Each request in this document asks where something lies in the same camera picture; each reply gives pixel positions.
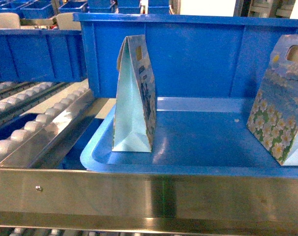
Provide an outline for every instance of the blue plastic crate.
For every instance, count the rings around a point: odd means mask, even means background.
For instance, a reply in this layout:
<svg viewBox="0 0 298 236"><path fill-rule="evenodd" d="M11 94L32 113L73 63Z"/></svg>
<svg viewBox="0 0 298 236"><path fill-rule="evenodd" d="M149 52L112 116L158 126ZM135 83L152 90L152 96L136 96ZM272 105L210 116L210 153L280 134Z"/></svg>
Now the blue plastic crate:
<svg viewBox="0 0 298 236"><path fill-rule="evenodd" d="M59 7L60 13L66 12L87 12L88 3L86 1L68 1Z"/></svg>
<svg viewBox="0 0 298 236"><path fill-rule="evenodd" d="M93 8L110 8L109 0L88 0L88 5Z"/></svg>
<svg viewBox="0 0 298 236"><path fill-rule="evenodd" d="M150 14L74 19L82 23L96 97L115 97L120 46L137 34L146 35L158 96L153 152L112 152L112 110L81 155L87 169L298 178L297 167L281 167L246 128L270 53L281 35L298 33L298 20Z"/></svg>
<svg viewBox="0 0 298 236"><path fill-rule="evenodd" d="M169 0L149 0L149 7L151 6L169 6Z"/></svg>
<svg viewBox="0 0 298 236"><path fill-rule="evenodd" d="M139 7L139 0L119 0L119 7Z"/></svg>
<svg viewBox="0 0 298 236"><path fill-rule="evenodd" d="M170 14L168 6L149 6L148 14Z"/></svg>
<svg viewBox="0 0 298 236"><path fill-rule="evenodd" d="M112 13L109 7L90 7L88 6L90 13Z"/></svg>
<svg viewBox="0 0 298 236"><path fill-rule="evenodd" d="M54 16L52 4L45 1L32 2L21 10L26 19L48 19Z"/></svg>
<svg viewBox="0 0 298 236"><path fill-rule="evenodd" d="M119 7L120 14L139 14L140 7Z"/></svg>
<svg viewBox="0 0 298 236"><path fill-rule="evenodd" d="M298 33L292 19L75 13L74 20L96 97L116 96L127 35L146 35L157 96L254 97L279 37Z"/></svg>
<svg viewBox="0 0 298 236"><path fill-rule="evenodd" d="M28 2L13 1L10 3L0 5L0 13L11 12L19 15L20 18L24 18L24 15L21 11L21 7L24 7Z"/></svg>
<svg viewBox="0 0 298 236"><path fill-rule="evenodd" d="M81 31L0 29L0 81L79 82L85 78Z"/></svg>

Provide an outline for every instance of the handle hole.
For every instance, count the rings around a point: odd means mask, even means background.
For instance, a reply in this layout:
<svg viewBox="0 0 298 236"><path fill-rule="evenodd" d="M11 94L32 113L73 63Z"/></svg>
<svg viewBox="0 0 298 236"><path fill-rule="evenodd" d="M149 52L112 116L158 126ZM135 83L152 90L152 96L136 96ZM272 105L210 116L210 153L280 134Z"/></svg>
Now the handle hole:
<svg viewBox="0 0 298 236"><path fill-rule="evenodd" d="M136 48L136 58L137 61L140 61L143 58L143 51L141 50L141 46Z"/></svg>
<svg viewBox="0 0 298 236"><path fill-rule="evenodd" d="M287 53L287 60L298 62L298 45L292 46Z"/></svg>

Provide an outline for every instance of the paper gift bag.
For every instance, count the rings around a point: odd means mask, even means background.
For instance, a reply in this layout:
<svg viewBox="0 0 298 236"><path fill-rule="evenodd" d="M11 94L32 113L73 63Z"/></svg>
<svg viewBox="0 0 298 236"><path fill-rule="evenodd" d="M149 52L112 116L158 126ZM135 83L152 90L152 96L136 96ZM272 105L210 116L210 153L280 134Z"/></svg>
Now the paper gift bag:
<svg viewBox="0 0 298 236"><path fill-rule="evenodd" d="M151 152L156 122L155 81L144 35L125 38L118 70L112 151Z"/></svg>
<svg viewBox="0 0 298 236"><path fill-rule="evenodd" d="M274 47L247 126L281 165L298 166L298 35Z"/></svg>

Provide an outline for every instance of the metal bolt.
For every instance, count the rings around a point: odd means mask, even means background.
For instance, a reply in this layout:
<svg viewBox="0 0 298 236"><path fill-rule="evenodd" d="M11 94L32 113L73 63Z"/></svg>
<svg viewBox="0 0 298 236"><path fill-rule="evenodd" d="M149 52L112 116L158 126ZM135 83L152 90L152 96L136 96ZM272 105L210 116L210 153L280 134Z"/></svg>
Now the metal bolt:
<svg viewBox="0 0 298 236"><path fill-rule="evenodd" d="M42 188L40 185L36 186L35 189L36 189L38 192L43 192L43 188Z"/></svg>

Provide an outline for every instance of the floral gift box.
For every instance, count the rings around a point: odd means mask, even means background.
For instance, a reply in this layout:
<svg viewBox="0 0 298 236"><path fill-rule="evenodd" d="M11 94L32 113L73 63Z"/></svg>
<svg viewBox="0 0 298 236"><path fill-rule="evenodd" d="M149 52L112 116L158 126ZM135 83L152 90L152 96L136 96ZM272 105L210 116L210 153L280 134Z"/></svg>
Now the floral gift box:
<svg viewBox="0 0 298 236"><path fill-rule="evenodd" d="M247 127L280 165L298 166L298 35L274 47Z"/></svg>

